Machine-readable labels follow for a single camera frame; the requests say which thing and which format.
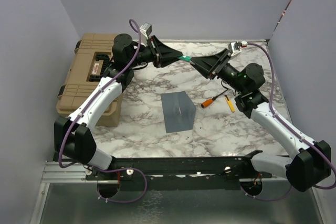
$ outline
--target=marble tabletop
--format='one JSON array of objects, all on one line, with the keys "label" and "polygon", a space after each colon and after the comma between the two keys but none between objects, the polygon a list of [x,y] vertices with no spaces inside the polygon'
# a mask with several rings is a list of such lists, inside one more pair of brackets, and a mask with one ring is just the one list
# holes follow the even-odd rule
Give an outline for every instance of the marble tabletop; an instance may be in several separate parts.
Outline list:
[{"label": "marble tabletop", "polygon": [[[227,43],[174,42],[168,46],[187,56],[206,56],[219,52]],[[238,70],[255,62],[262,65],[266,83],[260,88],[269,97],[271,73],[264,53],[253,46],[243,50],[230,61]],[[282,146],[260,125],[245,117],[235,106],[231,113],[224,97],[209,107],[200,104],[224,89],[220,80],[207,80],[189,63],[178,61],[166,68],[156,69],[152,64],[135,72],[124,92],[119,126],[97,126],[93,132],[97,147],[115,157],[199,157],[245,155],[255,149],[268,153],[285,154]],[[161,104],[163,93],[185,91],[196,105],[194,128],[190,131],[166,133]],[[274,106],[288,118],[278,86]]]}]

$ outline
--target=gray wall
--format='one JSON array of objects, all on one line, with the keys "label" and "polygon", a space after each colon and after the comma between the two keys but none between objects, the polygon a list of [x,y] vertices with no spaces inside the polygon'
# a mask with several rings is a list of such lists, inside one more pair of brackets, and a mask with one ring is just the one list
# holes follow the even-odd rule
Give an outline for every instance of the gray wall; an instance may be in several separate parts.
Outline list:
[{"label": "gray wall", "polygon": [[270,38],[289,0],[61,0],[78,34],[150,22],[164,39]]},{"label": "gray wall", "polygon": [[[336,0],[293,0],[269,50],[294,125],[317,141],[326,140],[336,165],[335,39]],[[333,182],[331,176],[323,184]],[[324,193],[335,209],[336,189]]]},{"label": "gray wall", "polygon": [[29,223],[78,35],[60,0],[0,5],[0,222]]}]

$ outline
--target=metal frame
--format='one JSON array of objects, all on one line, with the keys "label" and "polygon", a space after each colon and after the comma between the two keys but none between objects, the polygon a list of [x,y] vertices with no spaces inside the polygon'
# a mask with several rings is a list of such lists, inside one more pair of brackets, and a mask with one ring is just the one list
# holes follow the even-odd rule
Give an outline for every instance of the metal frame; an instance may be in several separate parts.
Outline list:
[{"label": "metal frame", "polygon": [[41,183],[38,190],[37,200],[35,203],[33,215],[30,220],[30,224],[38,224],[41,222],[44,205],[47,200],[50,183]]},{"label": "metal frame", "polygon": [[[82,164],[74,164],[66,169],[58,166],[58,162],[46,162],[41,183],[97,183],[97,180],[86,180],[86,169]],[[100,180],[99,183],[118,183],[117,180]]]}]

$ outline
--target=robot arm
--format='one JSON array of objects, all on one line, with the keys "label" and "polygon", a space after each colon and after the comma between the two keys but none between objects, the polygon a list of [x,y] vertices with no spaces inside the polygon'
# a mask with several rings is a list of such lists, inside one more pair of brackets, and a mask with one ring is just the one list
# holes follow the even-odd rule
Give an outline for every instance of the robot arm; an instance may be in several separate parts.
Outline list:
[{"label": "robot arm", "polygon": [[[169,48],[161,43],[155,36],[150,37],[151,26],[145,24],[140,28],[142,37],[147,46],[142,46],[140,52],[131,67],[143,62],[152,62],[155,67],[162,68],[178,61],[182,53]],[[250,162],[254,170],[268,172],[284,178],[299,191],[305,191],[330,176],[331,169],[307,144],[301,142],[279,120],[274,117],[269,109],[268,99],[261,94],[259,88],[265,83],[264,71],[256,63],[247,65],[242,71],[238,71],[228,62],[241,53],[241,48],[246,47],[246,42],[233,42],[228,49],[205,57],[193,57],[190,64],[205,78],[221,78],[238,92],[235,98],[238,109],[248,118],[264,127],[288,152],[289,157],[279,157],[256,152]],[[131,36],[120,34],[116,36],[112,47],[113,62],[107,68],[96,90],[84,102],[84,104],[72,113],[68,118],[59,118],[55,121],[55,150],[59,152],[60,145],[70,124],[78,115],[80,119],[67,139],[64,154],[82,164],[89,164],[100,169],[112,169],[113,157],[97,149],[91,131],[103,114],[106,107],[125,90],[131,82],[134,72],[132,68],[111,83],[91,103],[85,114],[81,109],[111,78],[115,77],[123,69],[134,55],[134,42]],[[315,145],[329,160],[331,156],[330,146],[325,142],[315,142],[312,138],[301,133],[281,115],[279,117],[287,122],[306,141]]]}]

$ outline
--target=purple cable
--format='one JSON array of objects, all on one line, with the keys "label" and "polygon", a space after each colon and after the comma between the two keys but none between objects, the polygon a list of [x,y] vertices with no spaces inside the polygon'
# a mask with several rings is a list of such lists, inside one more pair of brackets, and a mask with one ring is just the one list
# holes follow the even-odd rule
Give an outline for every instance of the purple cable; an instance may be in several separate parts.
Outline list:
[{"label": "purple cable", "polygon": [[[115,77],[112,78],[112,80],[110,80],[109,82],[107,82],[102,88],[101,90],[104,90],[106,87],[108,87],[112,82],[114,82],[118,77],[120,77],[131,65],[132,63],[134,62],[134,60],[136,59],[136,56],[138,55],[139,53],[139,50],[140,50],[140,46],[141,46],[141,33],[140,33],[140,28],[139,28],[139,25],[133,20],[133,19],[130,19],[129,20],[129,23],[130,23],[130,26],[132,27],[132,29],[138,33],[138,37],[139,37],[139,41],[138,41],[138,47],[134,53],[134,56],[133,58],[130,60],[130,62],[127,64],[127,66],[121,70],[119,72],[119,74],[117,74]],[[84,112],[88,109],[88,107],[91,105],[91,103],[97,98],[97,96],[101,93],[101,91],[97,91],[97,93],[94,94],[94,96],[90,99],[90,101],[86,104],[86,106],[81,110],[80,113],[84,114]],[[63,165],[62,164],[62,156],[63,156],[63,151],[64,151],[64,147],[65,147],[65,143],[67,142],[67,139],[71,133],[71,130],[72,128],[74,127],[74,125],[77,123],[77,121],[80,119],[80,116],[78,115],[74,121],[71,123],[68,131],[66,132],[64,138],[63,138],[63,141],[62,141],[62,144],[61,144],[61,148],[59,150],[59,154],[58,154],[58,165],[59,167],[61,168],[67,168],[73,164],[75,164],[76,162],[71,162],[70,164],[68,165]]]},{"label": "purple cable", "polygon": [[145,176],[145,174],[144,174],[142,171],[140,171],[139,169],[132,168],[132,167],[130,167],[130,168],[115,169],[115,170],[102,170],[102,169],[99,169],[99,168],[96,168],[96,167],[95,167],[95,169],[98,170],[98,171],[100,171],[100,172],[103,172],[103,173],[116,173],[116,172],[121,172],[121,171],[123,171],[123,170],[131,169],[131,170],[135,170],[135,171],[137,171],[138,173],[140,173],[140,174],[142,175],[142,177],[144,178],[144,180],[145,180],[145,187],[144,187],[144,189],[143,189],[143,192],[141,193],[141,195],[140,195],[138,198],[135,198],[135,199],[132,199],[132,200],[125,200],[125,201],[124,201],[124,200],[116,200],[116,199],[104,198],[104,197],[102,197],[102,196],[100,195],[99,188],[97,188],[97,194],[99,195],[100,198],[102,198],[102,199],[104,199],[104,200],[107,200],[107,201],[109,201],[109,202],[113,202],[113,203],[121,203],[121,204],[133,203],[133,202],[136,202],[136,201],[138,201],[139,199],[141,199],[141,198],[145,195],[145,193],[146,193],[146,191],[147,191],[147,179],[146,179],[146,176]]},{"label": "purple cable", "polygon": [[[248,42],[249,45],[255,46],[260,48],[267,56],[270,67],[271,67],[271,74],[272,74],[272,85],[271,85],[271,94],[269,97],[269,109],[272,112],[273,116],[285,127],[287,128],[293,135],[295,135],[298,139],[300,139],[302,142],[304,142],[305,144],[307,144],[309,147],[311,147],[314,151],[316,151],[322,158],[323,160],[330,166],[330,168],[332,169],[332,171],[335,174],[336,177],[336,168],[332,165],[332,163],[329,161],[329,159],[319,150],[317,149],[313,144],[309,143],[307,140],[301,138],[300,134],[297,133],[295,130],[293,130],[284,120],[282,120],[279,115],[277,113],[275,113],[274,108],[272,106],[272,102],[273,102],[273,94],[274,94],[274,87],[275,87],[275,74],[274,74],[274,67],[273,67],[273,62],[272,59],[270,57],[270,55],[268,54],[268,52],[260,45],[253,43],[253,42]],[[336,187],[336,179],[333,185],[331,186],[314,186],[315,188],[318,189],[323,189],[323,190],[329,190],[329,189],[334,189]]]},{"label": "purple cable", "polygon": [[287,191],[284,195],[282,195],[282,196],[279,197],[279,198],[275,198],[275,199],[263,199],[263,198],[259,198],[259,197],[257,197],[257,196],[252,196],[252,195],[248,194],[247,192],[245,192],[245,190],[242,188],[242,186],[240,186],[240,189],[244,192],[244,194],[245,194],[247,197],[250,197],[250,198],[252,198],[252,199],[256,199],[256,200],[261,200],[261,201],[268,201],[268,202],[270,202],[270,201],[278,201],[278,200],[282,200],[282,199],[286,198],[286,197],[290,194],[290,192],[292,191],[293,187],[292,187],[292,185],[291,185],[291,186],[289,187],[288,191]]}]

